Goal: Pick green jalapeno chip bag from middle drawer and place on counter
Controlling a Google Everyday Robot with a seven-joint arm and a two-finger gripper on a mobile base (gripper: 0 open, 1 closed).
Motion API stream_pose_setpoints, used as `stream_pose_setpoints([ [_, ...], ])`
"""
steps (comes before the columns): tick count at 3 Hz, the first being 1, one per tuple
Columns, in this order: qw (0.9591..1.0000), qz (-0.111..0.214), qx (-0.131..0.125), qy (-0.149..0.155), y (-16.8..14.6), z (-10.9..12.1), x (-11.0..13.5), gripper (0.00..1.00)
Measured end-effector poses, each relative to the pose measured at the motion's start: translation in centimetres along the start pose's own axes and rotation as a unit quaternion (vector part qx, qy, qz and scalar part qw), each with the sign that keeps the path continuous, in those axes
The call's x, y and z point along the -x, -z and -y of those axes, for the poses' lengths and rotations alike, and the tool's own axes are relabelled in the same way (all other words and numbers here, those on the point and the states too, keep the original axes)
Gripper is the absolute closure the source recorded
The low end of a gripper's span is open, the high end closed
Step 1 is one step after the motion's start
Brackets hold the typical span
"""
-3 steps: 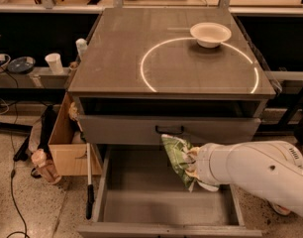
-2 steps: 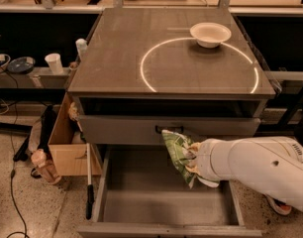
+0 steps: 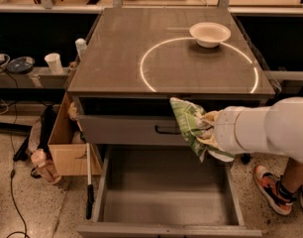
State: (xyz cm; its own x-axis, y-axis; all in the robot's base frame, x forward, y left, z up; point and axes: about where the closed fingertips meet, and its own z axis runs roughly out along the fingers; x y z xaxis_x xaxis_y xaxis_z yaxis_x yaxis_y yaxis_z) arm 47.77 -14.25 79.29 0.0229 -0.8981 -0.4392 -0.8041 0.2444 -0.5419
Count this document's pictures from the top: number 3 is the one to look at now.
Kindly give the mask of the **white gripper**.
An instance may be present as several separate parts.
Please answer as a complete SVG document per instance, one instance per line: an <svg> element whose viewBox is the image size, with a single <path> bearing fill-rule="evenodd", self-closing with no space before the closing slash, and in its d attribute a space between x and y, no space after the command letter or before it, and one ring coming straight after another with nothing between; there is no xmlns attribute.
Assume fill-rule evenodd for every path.
<svg viewBox="0 0 303 238"><path fill-rule="evenodd" d="M243 107L229 106L219 111L210 111L202 116L202 121L214 125L214 131L204 132L200 141L213 148L220 149L231 154L239 154L244 151L236 136L236 123Z"/></svg>

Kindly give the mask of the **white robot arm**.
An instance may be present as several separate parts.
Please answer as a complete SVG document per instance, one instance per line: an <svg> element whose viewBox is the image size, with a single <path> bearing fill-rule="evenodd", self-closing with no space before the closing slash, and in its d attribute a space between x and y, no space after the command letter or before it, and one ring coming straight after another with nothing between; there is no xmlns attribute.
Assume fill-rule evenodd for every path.
<svg viewBox="0 0 303 238"><path fill-rule="evenodd" d="M214 124L217 148L230 154L284 155L303 164L303 97L272 106L229 106Z"/></svg>

